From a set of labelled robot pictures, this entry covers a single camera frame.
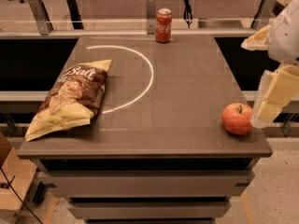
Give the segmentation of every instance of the wire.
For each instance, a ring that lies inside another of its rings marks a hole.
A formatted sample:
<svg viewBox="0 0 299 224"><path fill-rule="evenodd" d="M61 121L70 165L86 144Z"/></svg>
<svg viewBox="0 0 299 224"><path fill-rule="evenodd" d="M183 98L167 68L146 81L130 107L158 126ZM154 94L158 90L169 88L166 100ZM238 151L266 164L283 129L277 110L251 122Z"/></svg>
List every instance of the wire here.
<svg viewBox="0 0 299 224"><path fill-rule="evenodd" d="M27 206L27 204L20 198L20 196L18 195L18 193L16 192L16 190L15 190L14 188L12 188L12 186L11 186L10 182L8 181L8 178L7 178L6 174L4 173L2 167L0 167L0 170L1 170L1 172L2 172L2 174L3 174L3 176L4 176L4 178L6 179L6 181L7 181L8 185L9 185L9 187L10 187L10 188L12 189L12 191L16 194L17 198L18 198L18 199L21 201L21 203L27 208L27 210L28 210L28 211L29 211L29 212L30 212L30 213L37 219L37 221L38 221L39 223L43 224L42 221L37 217L37 215L34 214L34 212L31 211L30 208Z"/></svg>
<svg viewBox="0 0 299 224"><path fill-rule="evenodd" d="M189 0L184 0L184 2L185 2L184 20L186 21L188 27L190 28L190 24L192 23L193 20L192 9L189 4Z"/></svg>

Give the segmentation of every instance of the gray tabletop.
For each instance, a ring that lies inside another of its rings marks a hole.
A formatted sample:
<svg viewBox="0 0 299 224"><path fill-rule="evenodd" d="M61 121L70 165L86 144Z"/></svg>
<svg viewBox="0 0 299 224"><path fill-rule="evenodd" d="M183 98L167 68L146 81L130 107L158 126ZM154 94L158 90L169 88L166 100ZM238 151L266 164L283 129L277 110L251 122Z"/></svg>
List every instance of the gray tabletop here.
<svg viewBox="0 0 299 224"><path fill-rule="evenodd" d="M91 125L24 142L21 158L268 157L263 132L227 133L221 112L246 103L212 35L83 36L65 67L112 59Z"/></svg>

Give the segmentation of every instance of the floor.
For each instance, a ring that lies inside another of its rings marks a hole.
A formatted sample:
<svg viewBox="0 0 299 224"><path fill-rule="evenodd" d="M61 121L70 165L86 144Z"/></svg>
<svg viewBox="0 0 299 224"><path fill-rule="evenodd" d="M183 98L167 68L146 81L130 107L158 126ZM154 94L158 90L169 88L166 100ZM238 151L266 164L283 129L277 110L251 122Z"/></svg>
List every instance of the floor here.
<svg viewBox="0 0 299 224"><path fill-rule="evenodd" d="M43 0L54 29L71 30L65 0ZM86 29L143 29L145 0L128 5L124 0L78 0L78 8ZM194 17L205 18L253 18L260 0L191 0ZM181 20L184 9L182 0L158 0L158 6L168 6L174 11L175 19ZM36 31L36 23L27 2L0 0L0 33ZM273 155L261 159L254 167L255 178L241 197L233 197L232 207L217 224L297 224L299 219L299 139L295 132L291 137L273 135L265 130ZM47 190L41 204L32 202L38 184L35 178L26 203L44 224L83 224L67 211L64 199L53 197ZM25 209L21 210L16 224L36 224L38 221Z"/></svg>

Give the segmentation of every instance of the white robotic hand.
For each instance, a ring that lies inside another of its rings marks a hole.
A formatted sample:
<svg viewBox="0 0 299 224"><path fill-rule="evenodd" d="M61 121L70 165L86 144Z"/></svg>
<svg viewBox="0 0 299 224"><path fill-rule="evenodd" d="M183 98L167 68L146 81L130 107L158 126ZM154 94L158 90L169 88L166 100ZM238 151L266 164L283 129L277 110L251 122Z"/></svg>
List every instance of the white robotic hand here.
<svg viewBox="0 0 299 224"><path fill-rule="evenodd" d="M264 128L299 92L299 0L292 0L271 25L246 39L241 47L268 50L269 57L280 62L275 72L264 72L253 107L252 126Z"/></svg>

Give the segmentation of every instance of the red can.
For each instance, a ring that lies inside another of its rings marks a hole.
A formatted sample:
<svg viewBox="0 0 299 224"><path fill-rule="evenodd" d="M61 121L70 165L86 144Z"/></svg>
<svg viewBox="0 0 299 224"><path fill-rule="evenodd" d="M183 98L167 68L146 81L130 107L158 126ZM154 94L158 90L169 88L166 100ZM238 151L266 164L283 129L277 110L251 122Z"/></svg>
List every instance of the red can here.
<svg viewBox="0 0 299 224"><path fill-rule="evenodd" d="M156 15L156 41L170 41L172 13L168 8L161 8Z"/></svg>

